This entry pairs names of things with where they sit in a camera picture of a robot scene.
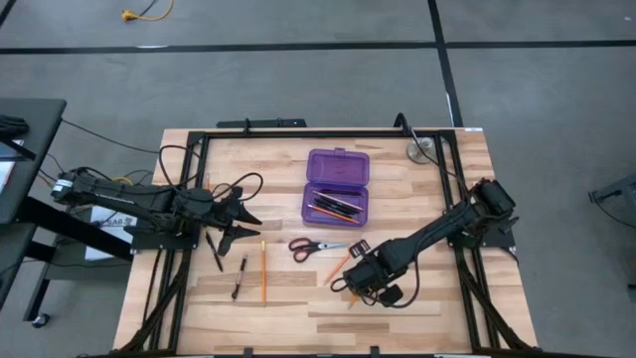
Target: purple plastic box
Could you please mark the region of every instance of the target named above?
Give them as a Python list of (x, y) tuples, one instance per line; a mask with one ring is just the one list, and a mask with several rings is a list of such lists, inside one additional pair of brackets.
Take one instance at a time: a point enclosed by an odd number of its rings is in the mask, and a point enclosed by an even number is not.
[[(360, 228), (367, 224), (369, 216), (369, 155), (363, 152), (346, 151), (343, 148), (313, 149), (309, 152), (307, 179), (302, 197), (301, 215), (303, 221), (313, 224), (338, 225)], [(358, 224), (332, 217), (309, 208), (318, 195), (313, 191), (330, 189), (336, 193), (327, 193), (334, 198), (346, 201), (364, 209), (352, 216)]]

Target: gray floor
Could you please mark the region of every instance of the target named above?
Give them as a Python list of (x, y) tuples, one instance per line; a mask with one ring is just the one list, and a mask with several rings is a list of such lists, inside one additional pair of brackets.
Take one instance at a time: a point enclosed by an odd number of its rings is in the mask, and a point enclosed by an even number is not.
[[(121, 10), (145, 4), (18, 0), (0, 47), (433, 38), (424, 1), (184, 0), (159, 23), (120, 22)], [(439, 9), (447, 41), (636, 39), (632, 1), (444, 0)], [(636, 281), (636, 235), (586, 197), (636, 171), (636, 48), (452, 50), (449, 57), (464, 122), (484, 127), (497, 176), (519, 206), (515, 233), (540, 344), (636, 356), (636, 303), (625, 289)], [(0, 96), (65, 98), (66, 119), (147, 148), (166, 127), (245, 117), (387, 126), (403, 111), (415, 125), (450, 124), (434, 50), (2, 56)], [(152, 169), (155, 160), (67, 126), (51, 153), (65, 168), (91, 165), (109, 175)], [(56, 172), (51, 162), (45, 169)], [(42, 183), (32, 195), (49, 201)], [(626, 218), (621, 204), (607, 209)], [(39, 270), (23, 266), (0, 313), (0, 356), (106, 352), (126, 282), (54, 282), (43, 310), (55, 319), (35, 330), (21, 318)]]

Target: wood plank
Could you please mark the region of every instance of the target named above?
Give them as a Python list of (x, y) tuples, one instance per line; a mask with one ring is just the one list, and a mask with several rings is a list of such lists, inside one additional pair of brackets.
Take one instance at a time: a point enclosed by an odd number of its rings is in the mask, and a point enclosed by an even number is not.
[[(187, 133), (187, 129), (168, 129), (162, 145), (184, 145)], [(459, 129), (456, 136), (467, 184), (472, 185), (482, 177), (493, 178), (484, 133)], [(200, 237), (200, 247), (192, 254), (178, 353), (241, 354), (249, 346), (256, 354), (360, 354), (368, 353), (371, 345), (380, 345), (384, 353), (469, 352), (455, 258), (445, 241), (419, 256), (420, 290), (415, 303), (406, 309), (389, 309), (380, 304), (366, 306), (360, 301), (349, 308), (351, 292), (332, 292), (328, 285), (322, 285), (346, 250), (323, 251), (298, 264), (287, 247), (299, 237), (349, 244), (365, 239), (375, 247), (388, 239), (406, 237), (438, 218), (445, 208), (439, 171), (433, 165), (417, 165), (408, 160), (404, 154), (407, 143), (406, 138), (213, 140), (206, 162), (213, 185), (234, 182), (249, 171), (258, 171), (263, 176), (265, 184), (261, 192), (245, 203), (251, 213), (263, 220), (263, 225), (246, 225), (261, 231), (261, 235), (233, 244), (222, 258), (225, 272), (219, 272), (204, 236)], [(371, 158), (370, 219), (360, 229), (307, 225), (300, 217), (309, 151), (335, 147), (364, 151)], [(443, 149), (450, 161), (448, 146)], [(182, 159), (181, 150), (165, 151), (164, 162), (174, 182), (179, 179)], [(195, 160), (191, 171), (194, 172), (196, 164)], [(153, 182), (166, 181), (156, 171)], [(257, 182), (250, 178), (241, 185), (248, 194), (255, 191)], [(458, 198), (454, 184), (453, 196)], [(209, 232), (218, 245), (221, 233), (213, 229)], [(260, 302), (261, 240), (268, 243), (266, 307)], [(141, 324), (155, 254), (148, 251), (135, 256), (115, 347), (126, 343)], [(232, 302), (231, 293), (243, 255), (248, 255), (245, 277), (238, 300)], [(536, 344), (516, 263), (498, 249), (484, 249), (482, 256), (493, 302), (522, 339)], [(343, 269), (355, 263), (349, 260)], [(161, 276), (161, 267), (160, 264), (157, 277)], [(412, 266), (397, 283), (405, 297), (414, 293)], [(157, 278), (151, 307), (158, 286)], [(162, 347), (167, 344), (171, 318), (168, 312), (163, 323)], [(483, 318), (478, 321), (480, 336), (486, 342)]]

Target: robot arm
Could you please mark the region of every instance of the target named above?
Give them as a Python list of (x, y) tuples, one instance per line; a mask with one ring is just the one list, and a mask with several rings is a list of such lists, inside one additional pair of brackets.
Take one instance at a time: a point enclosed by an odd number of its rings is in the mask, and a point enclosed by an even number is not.
[(447, 237), (463, 234), (476, 241), (490, 230), (507, 231), (515, 202), (497, 181), (482, 180), (469, 192), (474, 202), (462, 201), (443, 216), (407, 238), (383, 242), (353, 268), (343, 272), (346, 287), (353, 293), (392, 306), (402, 298), (399, 287), (389, 284), (408, 270), (417, 255)]
[(124, 228), (133, 236), (133, 241), (138, 238), (148, 241), (157, 236), (179, 240), (189, 234), (192, 224), (217, 228), (224, 231), (219, 246), (221, 256), (228, 253), (233, 240), (260, 234), (233, 226), (234, 220), (261, 224), (245, 209), (239, 199), (241, 194), (242, 188), (234, 187), (230, 195), (215, 201), (209, 190), (157, 185), (137, 187), (95, 178), (82, 168), (61, 174), (51, 193), (61, 204), (93, 204), (136, 217), (136, 226)]

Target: scissors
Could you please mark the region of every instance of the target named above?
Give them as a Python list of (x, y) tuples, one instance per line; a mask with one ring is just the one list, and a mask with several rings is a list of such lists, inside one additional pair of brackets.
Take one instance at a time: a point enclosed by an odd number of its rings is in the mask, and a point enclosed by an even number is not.
[(316, 243), (307, 238), (294, 239), (289, 243), (289, 249), (294, 252), (294, 260), (297, 263), (304, 263), (309, 256), (321, 250), (346, 248), (348, 244), (326, 244)]

